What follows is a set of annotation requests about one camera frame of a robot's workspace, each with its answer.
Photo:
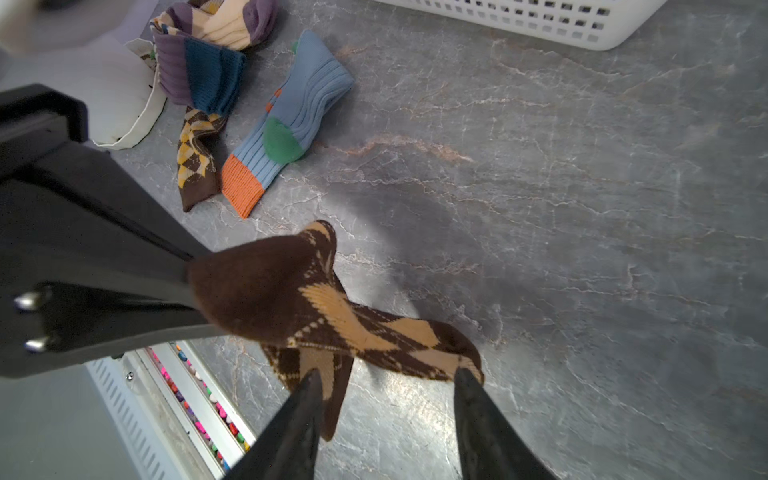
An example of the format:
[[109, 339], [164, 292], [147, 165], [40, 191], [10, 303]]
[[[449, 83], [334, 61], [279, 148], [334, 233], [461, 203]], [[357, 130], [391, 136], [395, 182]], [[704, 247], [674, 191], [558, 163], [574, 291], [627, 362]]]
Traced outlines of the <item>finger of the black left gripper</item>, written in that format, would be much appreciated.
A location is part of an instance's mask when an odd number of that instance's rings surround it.
[[1, 95], [5, 378], [221, 334], [186, 280], [206, 247], [87, 133], [80, 100], [40, 84]]

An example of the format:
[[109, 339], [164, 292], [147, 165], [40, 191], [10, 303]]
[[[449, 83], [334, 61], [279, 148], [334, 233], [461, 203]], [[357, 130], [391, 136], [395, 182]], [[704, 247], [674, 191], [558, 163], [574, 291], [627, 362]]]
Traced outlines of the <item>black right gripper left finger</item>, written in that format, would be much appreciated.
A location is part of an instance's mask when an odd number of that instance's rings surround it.
[[323, 427], [322, 380], [312, 369], [224, 478], [312, 479]]

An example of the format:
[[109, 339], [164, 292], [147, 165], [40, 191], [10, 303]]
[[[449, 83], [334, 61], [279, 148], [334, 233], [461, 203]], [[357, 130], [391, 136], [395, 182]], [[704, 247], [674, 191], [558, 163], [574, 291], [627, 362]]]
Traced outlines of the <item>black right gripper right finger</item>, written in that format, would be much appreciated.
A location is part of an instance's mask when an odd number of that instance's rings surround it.
[[556, 479], [470, 370], [459, 368], [454, 386], [457, 445], [464, 479]]

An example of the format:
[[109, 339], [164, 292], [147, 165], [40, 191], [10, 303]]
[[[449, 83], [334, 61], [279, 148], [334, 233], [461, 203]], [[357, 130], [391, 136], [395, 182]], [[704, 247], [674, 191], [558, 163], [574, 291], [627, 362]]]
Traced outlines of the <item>dark brown argyle sock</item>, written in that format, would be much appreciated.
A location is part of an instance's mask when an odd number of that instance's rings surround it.
[[205, 318], [258, 342], [289, 391], [319, 372], [325, 441], [335, 434], [355, 359], [427, 380], [451, 381], [459, 368], [484, 379], [477, 348], [453, 326], [351, 301], [334, 271], [336, 250], [333, 226], [315, 220], [293, 235], [197, 258], [187, 280]]
[[216, 137], [226, 122], [225, 116], [186, 108], [176, 154], [177, 185], [185, 213], [220, 192], [215, 157], [204, 141]]

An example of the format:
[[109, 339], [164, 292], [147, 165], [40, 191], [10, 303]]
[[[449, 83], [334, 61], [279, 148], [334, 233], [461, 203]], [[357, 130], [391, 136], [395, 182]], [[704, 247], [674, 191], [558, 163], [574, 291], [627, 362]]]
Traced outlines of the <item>green potted plant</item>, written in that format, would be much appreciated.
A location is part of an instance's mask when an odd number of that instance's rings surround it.
[[83, 102], [88, 137], [119, 150], [139, 143], [165, 103], [140, 35], [153, 1], [4, 1], [1, 89], [43, 85]]

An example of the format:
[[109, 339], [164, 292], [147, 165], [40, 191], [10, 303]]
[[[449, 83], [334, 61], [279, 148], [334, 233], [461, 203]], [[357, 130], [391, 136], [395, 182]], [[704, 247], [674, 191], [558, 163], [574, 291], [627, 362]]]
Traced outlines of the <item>beige purple striped sock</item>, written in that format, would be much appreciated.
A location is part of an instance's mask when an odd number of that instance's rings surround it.
[[187, 1], [153, 18], [159, 84], [168, 99], [228, 116], [246, 66], [243, 51], [267, 39], [278, 11], [271, 0]]

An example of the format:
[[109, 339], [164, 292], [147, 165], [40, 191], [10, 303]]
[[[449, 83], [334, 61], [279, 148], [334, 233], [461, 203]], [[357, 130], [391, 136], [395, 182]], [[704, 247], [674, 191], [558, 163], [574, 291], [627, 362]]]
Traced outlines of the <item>blue green orange sock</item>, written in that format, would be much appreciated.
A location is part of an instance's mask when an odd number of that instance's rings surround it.
[[243, 219], [288, 164], [302, 158], [324, 115], [354, 85], [354, 78], [311, 30], [302, 32], [294, 62], [265, 114], [221, 170], [221, 192]]

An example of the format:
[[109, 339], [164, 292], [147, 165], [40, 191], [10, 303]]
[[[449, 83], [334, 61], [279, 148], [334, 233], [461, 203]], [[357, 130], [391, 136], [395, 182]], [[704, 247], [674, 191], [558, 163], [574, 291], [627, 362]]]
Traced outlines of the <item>white plastic perforated basket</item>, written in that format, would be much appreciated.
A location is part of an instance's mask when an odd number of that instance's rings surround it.
[[385, 4], [591, 51], [627, 40], [665, 0], [383, 0]]

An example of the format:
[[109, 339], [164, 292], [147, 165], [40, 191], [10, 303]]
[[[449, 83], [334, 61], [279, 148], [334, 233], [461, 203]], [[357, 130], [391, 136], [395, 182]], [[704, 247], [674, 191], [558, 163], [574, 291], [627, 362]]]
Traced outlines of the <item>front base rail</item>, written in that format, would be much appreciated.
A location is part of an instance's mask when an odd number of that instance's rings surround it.
[[257, 434], [185, 341], [85, 364], [141, 479], [222, 479]]

